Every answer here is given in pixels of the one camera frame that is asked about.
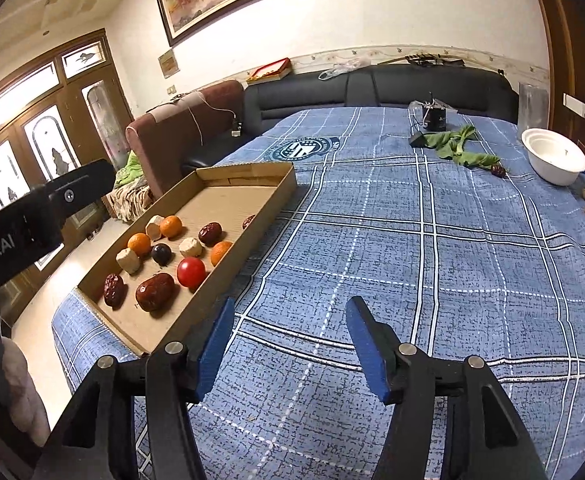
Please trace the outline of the white gloved left hand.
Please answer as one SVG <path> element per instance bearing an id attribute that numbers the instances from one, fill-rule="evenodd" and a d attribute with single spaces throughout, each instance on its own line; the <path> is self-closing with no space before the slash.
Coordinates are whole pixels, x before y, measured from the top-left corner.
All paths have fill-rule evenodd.
<path id="1" fill-rule="evenodd" d="M 41 396 L 28 370 L 21 349 L 1 332 L 0 317 L 0 404 L 12 424 L 38 448 L 50 436 L 50 424 Z"/>

